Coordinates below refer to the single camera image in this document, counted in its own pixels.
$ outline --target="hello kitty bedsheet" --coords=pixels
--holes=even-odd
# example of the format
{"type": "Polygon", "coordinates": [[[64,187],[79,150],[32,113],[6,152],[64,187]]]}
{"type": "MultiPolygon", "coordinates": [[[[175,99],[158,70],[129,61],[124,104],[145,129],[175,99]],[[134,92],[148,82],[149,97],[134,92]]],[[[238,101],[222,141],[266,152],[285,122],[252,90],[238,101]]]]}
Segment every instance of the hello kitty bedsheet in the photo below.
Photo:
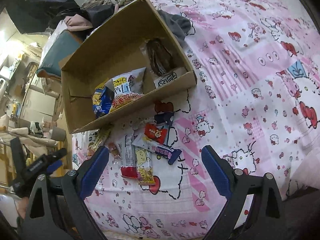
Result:
{"type": "MultiPolygon", "coordinates": [[[[108,165],[85,203],[103,230],[201,237],[225,203],[201,162],[205,145],[247,174],[273,173],[283,199],[301,187],[292,174],[320,146],[319,34],[298,0],[151,1],[191,21],[185,53],[198,84],[119,120],[110,140],[118,143],[137,115],[173,110],[169,145],[182,154],[172,166],[152,155],[156,185],[150,187],[108,165]]],[[[73,135],[75,168],[86,159],[89,137],[73,135]]],[[[249,197],[237,225],[250,203],[249,197]]]]}

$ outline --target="yellow snack wrapper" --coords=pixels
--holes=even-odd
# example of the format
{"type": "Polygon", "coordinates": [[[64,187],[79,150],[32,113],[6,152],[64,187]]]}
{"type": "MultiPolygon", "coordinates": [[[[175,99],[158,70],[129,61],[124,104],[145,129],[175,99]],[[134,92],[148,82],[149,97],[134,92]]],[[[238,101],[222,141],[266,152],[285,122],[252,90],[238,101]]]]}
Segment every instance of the yellow snack wrapper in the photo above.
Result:
{"type": "Polygon", "coordinates": [[[140,185],[154,185],[151,153],[140,147],[135,147],[137,157],[137,175],[140,185]]]}

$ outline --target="red candy wrapper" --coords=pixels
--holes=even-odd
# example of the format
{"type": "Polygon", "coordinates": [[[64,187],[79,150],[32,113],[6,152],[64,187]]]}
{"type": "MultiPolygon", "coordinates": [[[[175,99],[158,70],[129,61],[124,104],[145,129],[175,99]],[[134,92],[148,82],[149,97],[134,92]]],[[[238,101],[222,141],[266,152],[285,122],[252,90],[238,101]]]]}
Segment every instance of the red candy wrapper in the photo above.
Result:
{"type": "Polygon", "coordinates": [[[167,135],[168,130],[167,129],[159,129],[155,125],[151,123],[146,124],[146,128],[144,130],[144,134],[151,140],[154,140],[158,143],[163,144],[164,139],[167,135]]]}

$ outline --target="blue gripper pad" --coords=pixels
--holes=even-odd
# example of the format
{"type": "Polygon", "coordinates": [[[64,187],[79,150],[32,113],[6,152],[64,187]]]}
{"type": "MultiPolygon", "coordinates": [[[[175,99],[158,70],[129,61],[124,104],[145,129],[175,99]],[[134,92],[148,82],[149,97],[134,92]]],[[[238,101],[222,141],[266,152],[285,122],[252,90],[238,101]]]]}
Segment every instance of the blue gripper pad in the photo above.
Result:
{"type": "Polygon", "coordinates": [[[230,189],[230,180],[225,174],[223,169],[220,167],[219,163],[210,152],[209,147],[205,146],[201,151],[201,160],[204,164],[207,172],[212,179],[214,185],[216,186],[219,195],[226,197],[227,200],[231,198],[232,192],[230,189]]]}
{"type": "Polygon", "coordinates": [[[55,170],[57,170],[60,166],[62,166],[62,160],[57,160],[56,162],[52,163],[50,166],[47,167],[47,173],[52,174],[55,170]]]}
{"type": "Polygon", "coordinates": [[[94,188],[98,183],[98,180],[103,173],[103,170],[105,169],[109,161],[109,150],[107,147],[100,146],[94,153],[94,155],[95,154],[98,154],[98,157],[91,164],[90,168],[87,170],[81,181],[79,196],[82,200],[84,200],[88,196],[91,196],[94,188]]]}

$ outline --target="blue snack bag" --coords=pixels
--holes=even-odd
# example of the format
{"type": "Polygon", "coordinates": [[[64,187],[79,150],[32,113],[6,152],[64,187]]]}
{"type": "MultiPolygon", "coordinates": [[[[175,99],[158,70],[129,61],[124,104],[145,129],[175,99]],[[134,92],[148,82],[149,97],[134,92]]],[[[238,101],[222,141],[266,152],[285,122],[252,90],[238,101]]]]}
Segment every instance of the blue snack bag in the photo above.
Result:
{"type": "Polygon", "coordinates": [[[92,108],[96,118],[109,113],[115,93],[105,86],[105,82],[98,85],[92,96],[92,108]]]}

